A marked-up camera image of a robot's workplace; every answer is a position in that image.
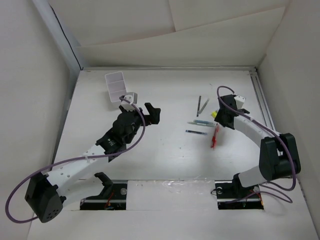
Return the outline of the yellow highlighter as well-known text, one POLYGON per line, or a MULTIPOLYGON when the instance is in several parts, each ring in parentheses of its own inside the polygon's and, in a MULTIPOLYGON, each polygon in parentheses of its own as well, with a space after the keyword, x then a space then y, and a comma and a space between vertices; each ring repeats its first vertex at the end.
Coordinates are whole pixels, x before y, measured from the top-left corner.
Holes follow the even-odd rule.
POLYGON ((211 116, 215 119, 217 117, 218 112, 217 111, 213 111, 211 113, 211 116))

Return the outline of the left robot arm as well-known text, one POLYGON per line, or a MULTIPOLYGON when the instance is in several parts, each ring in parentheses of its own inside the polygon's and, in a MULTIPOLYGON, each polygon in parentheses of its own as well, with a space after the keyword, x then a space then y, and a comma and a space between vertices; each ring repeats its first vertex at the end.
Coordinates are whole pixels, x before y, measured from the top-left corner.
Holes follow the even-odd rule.
POLYGON ((25 200, 41 223, 53 220, 62 209, 86 197, 107 198, 112 193, 113 182, 103 173, 103 168, 119 155, 130 150, 139 129, 160 122, 160 108, 145 103, 148 111, 123 99, 121 113, 112 127, 98 139, 83 156, 63 160, 49 167, 49 171, 38 170, 29 178, 25 200))

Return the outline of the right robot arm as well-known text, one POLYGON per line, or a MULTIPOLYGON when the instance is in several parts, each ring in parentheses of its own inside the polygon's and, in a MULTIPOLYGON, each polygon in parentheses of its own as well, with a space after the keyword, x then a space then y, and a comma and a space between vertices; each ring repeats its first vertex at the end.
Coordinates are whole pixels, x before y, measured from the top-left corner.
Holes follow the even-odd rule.
POLYGON ((295 137, 274 131, 252 118, 238 95, 219 96, 218 101, 215 122, 242 133, 259 147, 258 165, 236 173, 230 183, 221 187, 222 194, 240 201, 258 193, 260 187, 279 193, 294 190, 301 171, 295 137))

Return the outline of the light blue marker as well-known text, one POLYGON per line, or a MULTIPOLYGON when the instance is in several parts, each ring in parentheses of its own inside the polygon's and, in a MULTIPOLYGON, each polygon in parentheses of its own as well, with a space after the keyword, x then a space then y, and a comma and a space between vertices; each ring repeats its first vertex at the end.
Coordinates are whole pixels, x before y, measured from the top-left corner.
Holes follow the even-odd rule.
POLYGON ((197 124, 205 124, 205 125, 215 125, 214 122, 211 121, 205 121, 205 120, 193 120, 194 123, 197 124))

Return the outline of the red pen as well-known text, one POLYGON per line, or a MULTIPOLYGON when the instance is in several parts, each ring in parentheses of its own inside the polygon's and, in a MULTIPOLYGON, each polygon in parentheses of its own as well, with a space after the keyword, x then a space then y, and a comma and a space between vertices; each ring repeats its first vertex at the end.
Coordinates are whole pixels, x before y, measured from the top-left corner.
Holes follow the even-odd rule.
POLYGON ((211 146, 210 146, 210 147, 211 147, 212 149, 214 149, 214 148, 216 147, 216 144, 217 144, 217 136, 218 136, 219 129, 220 129, 220 125, 217 124, 216 127, 215 127, 215 130, 214 130, 212 139, 211 139, 211 146))

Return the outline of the black pen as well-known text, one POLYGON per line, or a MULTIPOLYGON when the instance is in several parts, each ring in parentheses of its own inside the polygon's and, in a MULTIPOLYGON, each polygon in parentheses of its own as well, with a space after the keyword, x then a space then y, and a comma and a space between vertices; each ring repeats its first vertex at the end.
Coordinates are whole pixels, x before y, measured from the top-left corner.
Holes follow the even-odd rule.
POLYGON ((200 95, 198 97, 196 117, 199 117, 199 112, 200 112, 200 107, 201 107, 201 100, 202 100, 202 96, 200 95))

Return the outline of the green pen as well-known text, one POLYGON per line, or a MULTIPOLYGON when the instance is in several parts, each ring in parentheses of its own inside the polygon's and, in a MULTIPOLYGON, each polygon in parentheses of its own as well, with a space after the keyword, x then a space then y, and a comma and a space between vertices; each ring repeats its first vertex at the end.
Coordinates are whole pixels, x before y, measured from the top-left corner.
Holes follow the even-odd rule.
POLYGON ((210 128, 216 127, 216 124, 214 124, 214 123, 212 124, 212 123, 199 123, 199 122, 188 121, 187 124, 195 125, 195 126, 202 126, 202 127, 210 127, 210 128))

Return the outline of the dark blue pen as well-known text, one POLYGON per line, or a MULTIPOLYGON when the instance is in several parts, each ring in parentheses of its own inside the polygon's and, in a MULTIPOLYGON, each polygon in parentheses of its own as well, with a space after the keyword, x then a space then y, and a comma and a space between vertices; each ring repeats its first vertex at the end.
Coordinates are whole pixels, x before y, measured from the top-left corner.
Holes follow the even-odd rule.
POLYGON ((189 129, 186 129, 185 132, 190 134, 196 134, 196 135, 204 135, 204 136, 208 135, 207 132, 195 131, 195 130, 189 130, 189 129))

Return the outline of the white three-compartment organizer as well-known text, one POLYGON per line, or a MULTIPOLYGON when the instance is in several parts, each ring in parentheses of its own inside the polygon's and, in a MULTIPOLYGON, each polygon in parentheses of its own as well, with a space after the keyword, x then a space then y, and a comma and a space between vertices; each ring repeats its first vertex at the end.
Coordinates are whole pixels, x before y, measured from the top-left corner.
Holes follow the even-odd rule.
POLYGON ((122 71, 107 73, 105 81, 108 88, 109 99, 114 108, 121 105, 121 96, 127 94, 127 88, 122 71))

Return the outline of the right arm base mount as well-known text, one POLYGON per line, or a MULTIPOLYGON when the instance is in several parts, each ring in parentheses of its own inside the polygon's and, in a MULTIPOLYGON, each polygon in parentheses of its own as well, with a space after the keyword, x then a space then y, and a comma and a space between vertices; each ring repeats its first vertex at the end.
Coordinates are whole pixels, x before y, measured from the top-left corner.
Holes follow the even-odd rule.
POLYGON ((217 180, 210 192, 216 196, 219 210, 263 210, 264 204, 258 185, 236 187, 231 180, 217 180))

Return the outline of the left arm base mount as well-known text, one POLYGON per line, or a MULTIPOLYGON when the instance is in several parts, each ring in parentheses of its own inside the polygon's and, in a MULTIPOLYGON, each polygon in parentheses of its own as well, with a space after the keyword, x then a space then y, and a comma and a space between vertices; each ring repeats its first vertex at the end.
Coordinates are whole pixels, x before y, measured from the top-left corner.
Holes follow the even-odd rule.
POLYGON ((105 173, 98 172, 94 175, 99 179, 102 190, 98 194, 82 199, 79 205, 81 211, 124 211, 127 209, 127 180, 111 180, 105 173))

